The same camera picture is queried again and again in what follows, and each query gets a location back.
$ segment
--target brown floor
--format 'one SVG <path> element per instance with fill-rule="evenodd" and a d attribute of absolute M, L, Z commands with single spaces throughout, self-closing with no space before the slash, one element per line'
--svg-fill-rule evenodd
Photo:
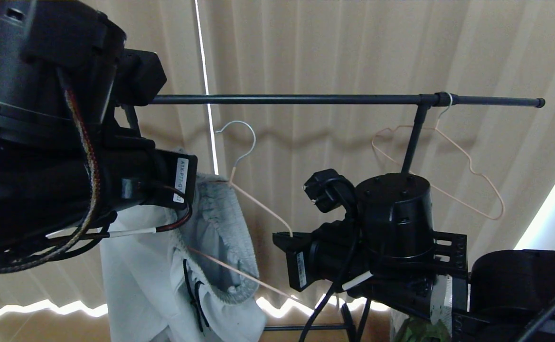
<path fill-rule="evenodd" d="M 359 321 L 361 310 L 353 312 Z M 269 318 L 268 325 L 304 324 L 306 316 L 296 309 L 281 319 Z M 316 321 L 317 324 L 340 323 L 340 315 L 334 307 L 327 307 Z M 389 313 L 371 312 L 364 331 L 365 342 L 388 341 Z M 300 332 L 265 332 L 261 342 L 296 341 Z M 308 342 L 346 341 L 344 331 L 311 331 Z M 78 311 L 60 315 L 51 310 L 34 313 L 7 313 L 0 317 L 0 342 L 109 342 L 108 316 L 94 318 Z"/>

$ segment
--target curtain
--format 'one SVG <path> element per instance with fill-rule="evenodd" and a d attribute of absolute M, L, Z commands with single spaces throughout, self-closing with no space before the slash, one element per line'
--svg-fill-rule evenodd
<path fill-rule="evenodd" d="M 469 265 L 481 255 L 515 246 L 555 182 L 555 2 L 392 2 L 88 0 L 128 34 L 127 47 L 154 50 L 168 76 L 162 93 L 205 92 L 198 24 L 210 93 L 419 94 L 544 97 L 535 108 L 454 106 L 440 127 L 492 179 L 507 211 L 491 221 L 432 193 L 439 231 L 468 234 Z M 213 105 L 214 130 L 231 120 L 253 126 L 258 144 L 242 160 L 235 183 L 310 232 L 341 219 L 321 214 L 301 190 L 315 172 L 334 168 L 354 184 L 397 165 L 373 152 L 378 130 L 412 124 L 414 106 Z M 435 123 L 439 108 L 429 112 Z M 213 173 L 207 108 L 139 108 L 144 136 L 158 147 L 184 147 Z M 410 130 L 377 140 L 403 160 Z M 216 136 L 221 175 L 251 146 L 232 125 Z M 482 178 L 444 139 L 421 135 L 412 171 L 465 202 L 499 213 Z M 286 231 L 245 197 L 240 203 L 253 237 L 262 280 L 291 292 L 285 258 L 271 234 Z M 0 307 L 50 298 L 56 305 L 104 303 L 97 251 L 16 275 L 0 275 Z M 315 305 L 327 284 L 296 294 Z M 283 299 L 261 290 L 275 307 Z"/>

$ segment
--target wire hanger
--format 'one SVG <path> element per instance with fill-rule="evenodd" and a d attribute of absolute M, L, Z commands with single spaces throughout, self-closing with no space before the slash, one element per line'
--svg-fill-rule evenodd
<path fill-rule="evenodd" d="M 451 108 L 451 106 L 452 106 L 452 95 L 451 95 L 451 93 L 447 93 L 447 94 L 448 94 L 448 96 L 451 98 L 451 102 L 450 102 L 450 104 L 448 104 L 448 107 L 446 107 L 446 109 L 443 110 L 443 111 L 438 115 L 438 120 L 436 121 L 436 123 L 435 123 L 435 125 L 434 125 L 433 127 L 423 127 L 422 129 L 424 129 L 424 130 L 433 130 L 433 131 L 438 132 L 438 134 L 440 134 L 442 137 L 444 137 L 446 140 L 448 140 L 453 146 L 457 147 L 458 150 L 460 150 L 462 153 L 465 154 L 465 156 L 466 156 L 466 157 L 468 158 L 468 160 L 469 160 L 469 171 L 470 171 L 471 173 L 473 173 L 473 175 L 477 175 L 477 176 L 483 177 L 483 178 L 488 182 L 488 184 L 490 184 L 490 187 L 492 188 L 492 190 L 493 190 L 493 191 L 495 192 L 495 194 L 497 195 L 497 198 L 499 198 L 499 202 L 501 203 L 501 213 L 498 214 L 498 216 L 496 216 L 496 217 L 492 217 L 492 216 L 490 216 L 490 215 L 488 215 L 488 214 L 486 214 L 486 213 L 484 213 L 484 212 L 478 210 L 477 208 L 474 208 L 473 206 L 469 205 L 468 203 L 465 203 L 464 201 L 462 201 L 462 200 L 460 200 L 460 199 L 454 197 L 454 196 L 451 195 L 450 193 L 447 193 L 446 191 L 444 191 L 444 190 L 438 188 L 437 186 L 434 186 L 433 184 L 431 184 L 431 187 L 434 188 L 434 189 L 436 189 L 436 190 L 438 190 L 438 191 L 441 192 L 441 193 L 444 193 L 444 195 L 446 195 L 447 197 L 450 197 L 451 199 L 457 201 L 458 203 L 461 203 L 462 205 L 466 206 L 467 208 L 470 208 L 471 210 L 477 212 L 478 214 L 481 214 L 482 216 L 484 216 L 484 217 L 486 217 L 486 218 L 488 218 L 488 219 L 492 219 L 492 220 L 496 221 L 497 219 L 500 219 L 500 218 L 503 216 L 503 214 L 505 214 L 505 202 L 503 201 L 503 197 L 501 197 L 501 194 L 500 194 L 499 191 L 497 190 L 496 186 L 492 183 L 492 181 L 490 181 L 490 178 L 488 178 L 488 176 L 484 175 L 484 173 L 476 172 L 476 171 L 473 169 L 473 164 L 472 164 L 471 156 L 470 156 L 464 149 L 462 149 L 457 143 L 455 143 L 451 138 L 449 138 L 449 136 L 447 136 L 446 134 L 444 134 L 444 132 L 442 132 L 442 130 L 440 130 L 440 129 L 438 128 L 438 125 L 440 124 L 440 118 L 442 118 L 442 115 L 443 115 L 444 113 L 446 113 L 446 112 Z M 373 147 L 376 151 L 380 152 L 380 153 L 383 154 L 385 157 L 387 157 L 389 160 L 391 160 L 392 162 L 394 162 L 395 164 L 400 165 L 400 166 L 401 166 L 401 163 L 396 162 L 391 156 L 389 156 L 388 154 L 386 154 L 383 150 L 379 149 L 379 148 L 375 145 L 375 139 L 376 139 L 376 137 L 379 136 L 382 132 L 390 131 L 390 132 L 393 132 L 393 133 L 394 133 L 394 132 L 396 132 L 397 130 L 399 130 L 399 128 L 402 128 L 402 127 L 412 128 L 411 125 L 399 125 L 399 126 L 397 126 L 395 129 L 392 129 L 392 128 L 390 128 L 390 127 L 384 128 L 384 129 L 378 131 L 378 132 L 375 134 L 375 136 L 372 137 L 372 141 L 371 141 L 372 147 Z"/>
<path fill-rule="evenodd" d="M 249 123 L 246 123 L 245 121 L 240 121 L 240 120 L 233 120 L 230 121 L 229 123 L 227 123 L 225 126 L 223 126 L 223 128 L 221 128 L 220 130 L 216 131 L 216 133 L 222 133 L 223 130 L 225 130 L 229 125 L 231 124 L 243 124 L 245 126 L 247 126 L 247 128 L 250 129 L 250 131 L 252 132 L 252 135 L 254 137 L 254 142 L 252 143 L 252 147 L 250 148 L 250 150 L 248 152 L 245 152 L 244 154 L 242 154 L 239 158 L 237 158 L 237 160 L 235 161 L 235 163 L 233 164 L 233 169 L 231 169 L 231 175 L 229 177 L 229 186 L 231 186 L 232 188 L 234 188 L 235 190 L 237 190 L 238 192 L 240 192 L 242 195 L 244 195 L 245 197 L 248 197 L 250 200 L 252 200 L 254 203 L 258 204 L 258 206 L 260 206 L 261 208 L 263 208 L 265 211 L 267 211 L 269 214 L 273 215 L 276 219 L 279 219 L 279 221 L 281 223 L 283 223 L 286 228 L 288 228 L 288 232 L 290 232 L 290 237 L 294 236 L 294 233 L 292 232 L 292 228 L 290 227 L 290 225 L 288 225 L 288 223 L 286 222 L 285 219 L 281 218 L 279 215 L 277 215 L 275 212 L 273 212 L 273 210 L 269 209 L 267 206 L 265 206 L 264 204 L 262 204 L 260 201 L 258 201 L 257 199 L 255 199 L 252 195 L 250 195 L 249 193 L 245 192 L 242 188 L 240 188 L 239 186 L 237 186 L 236 184 L 233 183 L 233 177 L 235 176 L 235 171 L 237 170 L 237 165 L 239 164 L 239 162 L 247 157 L 250 153 L 252 153 L 252 151 L 254 150 L 254 147 L 256 147 L 256 133 L 254 133 L 254 129 L 252 128 L 252 126 L 249 125 Z"/>

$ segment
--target sticker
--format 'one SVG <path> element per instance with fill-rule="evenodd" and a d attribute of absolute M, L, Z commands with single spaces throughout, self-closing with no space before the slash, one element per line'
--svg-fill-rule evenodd
<path fill-rule="evenodd" d="M 188 174 L 188 159 L 178 158 L 178 163 L 176 165 L 176 182 L 174 183 L 174 188 L 177 188 L 182 193 L 186 193 L 187 190 L 187 174 Z M 174 202 L 184 203 L 184 199 L 177 194 L 174 194 Z"/>
<path fill-rule="evenodd" d="M 307 274 L 305 272 L 305 255 L 303 252 L 300 252 L 296 255 L 296 264 L 299 266 L 299 284 L 302 287 L 305 287 L 307 284 Z"/>

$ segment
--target black drawstring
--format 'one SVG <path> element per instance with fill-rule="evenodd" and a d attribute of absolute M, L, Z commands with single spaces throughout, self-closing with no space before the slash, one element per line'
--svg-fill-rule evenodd
<path fill-rule="evenodd" d="M 208 324 L 206 316 L 201 309 L 201 301 L 199 300 L 199 287 L 203 285 L 203 282 L 197 281 L 197 283 L 195 283 L 195 295 L 193 295 L 191 284 L 188 278 L 188 267 L 186 259 L 182 260 L 182 270 L 184 270 L 184 282 L 187 284 L 188 296 L 191 298 L 191 301 L 189 303 L 193 306 L 193 309 L 195 309 L 195 316 L 197 316 L 197 327 L 199 327 L 199 331 L 203 333 L 203 326 L 201 325 L 202 317 L 204 322 L 206 323 L 206 327 L 210 327 L 210 324 Z"/>

